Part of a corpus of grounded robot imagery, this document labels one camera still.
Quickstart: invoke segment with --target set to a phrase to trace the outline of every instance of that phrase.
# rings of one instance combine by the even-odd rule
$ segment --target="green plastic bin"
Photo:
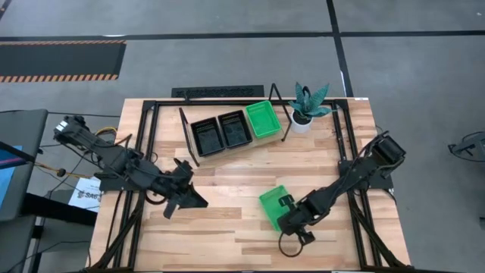
[[[264,212],[266,212],[266,215],[276,231],[281,231],[280,226],[278,225],[278,218],[289,212],[288,206],[281,206],[279,201],[281,197],[287,195],[288,192],[286,191],[285,186],[281,185],[259,197]]]
[[[280,121],[278,121],[270,101],[248,105],[246,113],[248,113],[249,123],[251,123],[255,135],[259,139],[269,137],[281,130]]]

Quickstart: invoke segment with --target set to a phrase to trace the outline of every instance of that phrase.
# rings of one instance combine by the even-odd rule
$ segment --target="wooden table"
[[[143,100],[125,100],[117,140],[130,133],[132,139],[136,139]],[[240,108],[183,106],[189,122]],[[360,149],[377,134],[371,106],[368,100],[349,99],[349,110]],[[281,106],[275,106],[275,111],[281,121],[286,120]],[[339,115],[346,137],[343,114]],[[150,120],[149,116],[143,137],[144,149]],[[283,128],[287,124],[287,121],[282,122]],[[161,108],[154,151],[159,156],[156,165],[164,171],[175,167],[173,157],[191,162],[177,106]],[[292,259],[280,253],[277,245],[279,233],[271,227],[258,201],[261,194],[278,185],[284,185],[295,199],[300,199],[313,189],[331,184],[339,177],[336,166],[339,159],[333,119],[328,115],[315,119],[307,134],[290,132],[285,142],[277,141],[204,162],[199,168],[191,162],[195,169],[192,181],[197,192],[208,201],[209,207],[177,210],[168,220],[163,216],[164,205],[146,203],[135,269],[359,269],[346,195],[339,197],[323,221],[309,227],[317,240],[307,245],[300,256]],[[408,264],[408,253],[394,201],[382,190],[369,190],[368,195],[377,233],[396,257]],[[116,198],[117,193],[106,193],[102,197],[90,248],[93,261],[105,251]],[[114,235],[119,228],[120,211],[118,209]],[[368,238],[362,232],[367,260],[372,264]],[[298,246],[295,238],[291,240],[286,240],[284,244],[288,252],[296,251]],[[130,241],[129,235],[124,244],[122,265],[127,263]]]

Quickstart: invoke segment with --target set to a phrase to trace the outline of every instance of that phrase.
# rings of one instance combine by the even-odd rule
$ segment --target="hazard stripe tape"
[[[126,40],[103,40],[103,41],[42,41],[42,42],[0,42],[0,46],[53,46],[53,45],[82,45],[82,44],[106,44],[106,43],[123,43]]]
[[[41,75],[41,76],[1,76],[0,83],[40,83],[40,82],[68,82],[86,80],[116,80],[117,74],[88,74],[88,75]]]

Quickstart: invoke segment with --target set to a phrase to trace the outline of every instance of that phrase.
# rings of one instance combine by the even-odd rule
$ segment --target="black plastic bin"
[[[213,155],[222,152],[224,142],[215,118],[208,118],[190,124],[199,156]]]
[[[217,118],[221,124],[227,148],[236,148],[252,142],[251,131],[243,110],[219,115]]]

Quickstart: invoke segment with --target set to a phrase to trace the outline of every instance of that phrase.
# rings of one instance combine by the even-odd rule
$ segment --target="succulent plant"
[[[295,109],[296,114],[301,118],[310,120],[312,118],[323,117],[332,112],[332,109],[330,108],[320,107],[321,103],[325,99],[325,96],[327,96],[329,86],[330,84],[328,83],[326,86],[320,88],[317,92],[311,95],[307,86],[302,88],[302,86],[297,82],[295,87],[296,101],[289,102],[289,105]]]

